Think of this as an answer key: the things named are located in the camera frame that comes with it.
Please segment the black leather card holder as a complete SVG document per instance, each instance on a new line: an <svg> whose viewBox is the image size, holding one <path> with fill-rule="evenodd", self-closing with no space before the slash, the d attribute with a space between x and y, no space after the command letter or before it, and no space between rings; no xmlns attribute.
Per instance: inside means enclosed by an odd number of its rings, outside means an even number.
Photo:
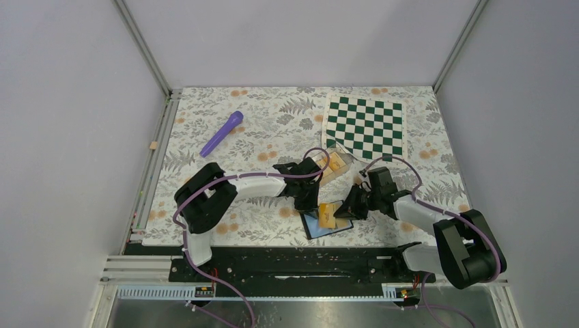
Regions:
<svg viewBox="0 0 579 328"><path fill-rule="evenodd" d="M354 227L352 220L336 218L333 213L339 208L341 201L322 203L313 212L300 213L307 240L313 240Z"/></svg>

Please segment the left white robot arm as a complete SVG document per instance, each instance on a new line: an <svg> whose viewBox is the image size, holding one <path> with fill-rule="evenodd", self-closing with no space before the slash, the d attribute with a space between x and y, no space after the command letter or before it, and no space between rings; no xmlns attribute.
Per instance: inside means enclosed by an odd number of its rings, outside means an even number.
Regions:
<svg viewBox="0 0 579 328"><path fill-rule="evenodd" d="M217 163L208 163L174 195L177 210L173 220L184 229L186 272L197 281L212 271L211 230L231 204L253 197L284 197L294 200L300 213L318 206L323 171L311 158L300 163L274 165L266 172L227 175Z"/></svg>

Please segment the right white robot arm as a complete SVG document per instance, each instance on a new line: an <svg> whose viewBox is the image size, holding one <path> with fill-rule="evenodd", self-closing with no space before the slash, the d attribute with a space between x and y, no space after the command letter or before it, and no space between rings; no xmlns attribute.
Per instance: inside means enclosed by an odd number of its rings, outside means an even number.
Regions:
<svg viewBox="0 0 579 328"><path fill-rule="evenodd" d="M371 211L416 226L436 239L434 246L402 247L391 270L407 282L419 271L443 275L457 289L490 282L507 269L506 258L478 210L452 214L398 189L386 167L364 170L368 187L355 184L335 211L336 218L364 220Z"/></svg>

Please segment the clear plastic card box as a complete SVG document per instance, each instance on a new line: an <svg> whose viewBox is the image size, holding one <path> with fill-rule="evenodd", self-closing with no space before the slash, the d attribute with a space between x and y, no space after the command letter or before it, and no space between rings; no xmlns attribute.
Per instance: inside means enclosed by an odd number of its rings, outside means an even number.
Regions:
<svg viewBox="0 0 579 328"><path fill-rule="evenodd" d="M353 162L351 154L340 146L329 147L326 151L329 154L329 164L320 181L321 187L347 173Z"/></svg>

